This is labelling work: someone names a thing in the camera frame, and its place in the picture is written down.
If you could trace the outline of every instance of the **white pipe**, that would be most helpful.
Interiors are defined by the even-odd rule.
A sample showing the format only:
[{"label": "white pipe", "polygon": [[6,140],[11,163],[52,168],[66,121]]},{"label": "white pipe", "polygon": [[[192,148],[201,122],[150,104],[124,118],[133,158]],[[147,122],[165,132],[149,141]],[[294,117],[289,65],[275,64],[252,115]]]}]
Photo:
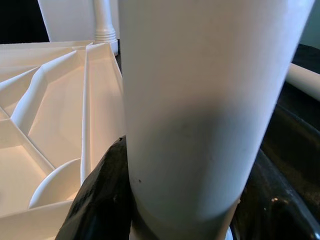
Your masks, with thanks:
[{"label": "white pipe", "polygon": [[109,0],[93,0],[95,13],[95,42],[111,44],[112,51],[118,55],[118,40],[112,25]]},{"label": "white pipe", "polygon": [[130,184],[160,240],[225,238],[313,2],[119,2]]},{"label": "white pipe", "polygon": [[285,80],[320,101],[320,74],[292,63]]}]

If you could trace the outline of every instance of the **white plastic rod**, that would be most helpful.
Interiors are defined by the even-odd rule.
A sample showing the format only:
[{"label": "white plastic rod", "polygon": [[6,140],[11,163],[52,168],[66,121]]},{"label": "white plastic rod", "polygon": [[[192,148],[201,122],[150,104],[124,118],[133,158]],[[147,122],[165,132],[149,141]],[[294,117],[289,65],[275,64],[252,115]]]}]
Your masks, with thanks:
[{"label": "white plastic rod", "polygon": [[320,101],[320,74],[292,63],[285,80]]},{"label": "white plastic rod", "polygon": [[225,238],[313,2],[119,1],[130,184],[160,240]]},{"label": "white plastic rod", "polygon": [[112,51],[118,55],[118,40],[112,25],[109,0],[93,0],[95,13],[95,42],[111,44]]}]

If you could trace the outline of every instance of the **white tray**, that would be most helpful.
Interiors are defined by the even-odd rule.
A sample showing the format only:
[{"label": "white tray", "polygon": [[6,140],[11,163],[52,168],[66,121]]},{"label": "white tray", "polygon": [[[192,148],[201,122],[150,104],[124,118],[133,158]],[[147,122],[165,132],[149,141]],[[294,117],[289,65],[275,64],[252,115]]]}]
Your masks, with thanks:
[{"label": "white tray", "polygon": [[0,217],[75,197],[125,134],[122,91],[108,44],[0,45]]}]

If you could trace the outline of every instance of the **white pillar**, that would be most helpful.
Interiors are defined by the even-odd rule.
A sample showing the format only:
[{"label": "white pillar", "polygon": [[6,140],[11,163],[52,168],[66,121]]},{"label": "white pillar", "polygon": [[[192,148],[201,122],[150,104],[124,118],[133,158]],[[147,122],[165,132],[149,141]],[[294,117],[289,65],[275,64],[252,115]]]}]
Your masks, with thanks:
[{"label": "white pillar", "polygon": [[118,40],[112,25],[109,0],[93,0],[95,12],[95,42],[111,44],[112,51],[118,55]]},{"label": "white pillar", "polygon": [[160,240],[226,236],[313,2],[119,2],[130,184]]}]

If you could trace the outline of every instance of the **dark background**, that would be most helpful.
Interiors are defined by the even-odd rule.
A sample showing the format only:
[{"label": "dark background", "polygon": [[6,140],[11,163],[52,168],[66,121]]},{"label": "dark background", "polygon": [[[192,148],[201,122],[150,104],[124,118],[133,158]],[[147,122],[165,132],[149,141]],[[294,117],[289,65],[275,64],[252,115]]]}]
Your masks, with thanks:
[{"label": "dark background", "polygon": [[48,41],[37,0],[0,0],[0,44]]}]

